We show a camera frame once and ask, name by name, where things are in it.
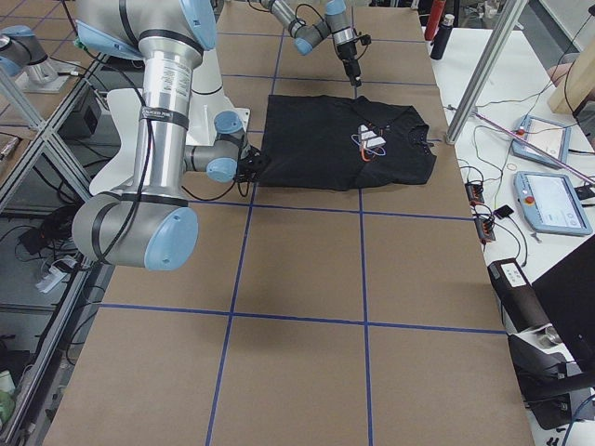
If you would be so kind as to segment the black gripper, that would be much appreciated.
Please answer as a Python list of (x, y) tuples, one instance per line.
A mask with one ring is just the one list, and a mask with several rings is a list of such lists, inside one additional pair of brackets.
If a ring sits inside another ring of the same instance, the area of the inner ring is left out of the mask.
[(236, 183), (250, 183), (256, 178), (256, 168), (252, 164), (239, 163), (234, 176)]
[(337, 56), (343, 64), (344, 71), (350, 79), (350, 84), (354, 87), (362, 85), (361, 68), (357, 58), (357, 49), (354, 42), (347, 42), (335, 45)]

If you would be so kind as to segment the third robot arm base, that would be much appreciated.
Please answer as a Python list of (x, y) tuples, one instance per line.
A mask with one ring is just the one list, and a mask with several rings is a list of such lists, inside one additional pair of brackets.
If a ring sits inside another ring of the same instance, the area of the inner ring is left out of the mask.
[(69, 78), (79, 74), (72, 64), (52, 60), (25, 25), (1, 30), (1, 68), (28, 93), (59, 93)]

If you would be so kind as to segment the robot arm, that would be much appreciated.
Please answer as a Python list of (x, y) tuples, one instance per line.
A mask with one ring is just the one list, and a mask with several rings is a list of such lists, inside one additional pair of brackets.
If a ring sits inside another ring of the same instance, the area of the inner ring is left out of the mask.
[[(258, 12), (273, 15), (294, 39), (294, 46), (302, 55), (309, 55), (312, 50), (327, 38), (333, 40), (334, 51), (341, 61), (344, 71), (354, 87), (362, 85), (362, 72), (359, 63), (357, 43), (360, 42), (366, 51), (371, 43), (369, 34), (358, 33), (348, 18), (347, 5), (344, 1), (328, 1), (322, 15), (312, 5), (302, 3), (291, 7), (285, 1), (247, 1), (247, 4)], [(301, 7), (311, 9), (318, 20), (308, 23), (301, 18), (298, 10)]]
[(182, 194), (188, 170), (216, 181), (234, 179), (250, 146), (241, 118), (215, 118), (212, 145), (193, 154), (190, 128), (192, 75), (217, 42), (208, 1), (82, 1), (80, 41), (122, 59), (142, 60), (134, 169), (131, 178), (90, 198), (77, 212), (73, 240), (86, 257), (105, 264), (173, 270), (192, 254), (199, 220)]

